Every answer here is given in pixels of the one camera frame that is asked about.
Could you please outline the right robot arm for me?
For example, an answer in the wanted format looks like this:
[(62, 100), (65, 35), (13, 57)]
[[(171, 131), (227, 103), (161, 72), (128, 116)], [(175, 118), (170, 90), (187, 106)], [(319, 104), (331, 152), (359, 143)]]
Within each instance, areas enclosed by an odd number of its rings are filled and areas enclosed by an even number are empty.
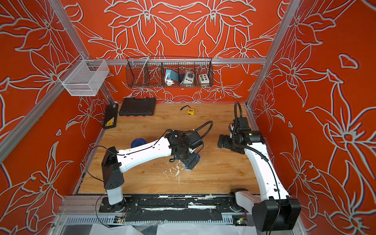
[(245, 154), (259, 186), (259, 197), (253, 196), (247, 189), (232, 189), (229, 193), (231, 210), (249, 212), (260, 232), (292, 230), (301, 212), (301, 204), (282, 185), (261, 132), (243, 130), (230, 136), (220, 135), (217, 145)]

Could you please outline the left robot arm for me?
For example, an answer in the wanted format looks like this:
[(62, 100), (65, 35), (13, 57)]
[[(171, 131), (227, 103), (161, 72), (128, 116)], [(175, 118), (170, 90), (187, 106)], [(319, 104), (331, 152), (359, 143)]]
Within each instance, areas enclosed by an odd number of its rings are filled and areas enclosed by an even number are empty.
[(197, 133), (190, 134), (173, 131), (158, 140), (130, 149), (106, 150), (101, 163), (103, 185), (111, 206), (125, 203), (122, 185), (123, 174), (128, 170), (158, 158), (172, 157), (180, 160), (188, 169), (193, 169), (199, 162), (196, 149), (203, 148), (203, 138)]

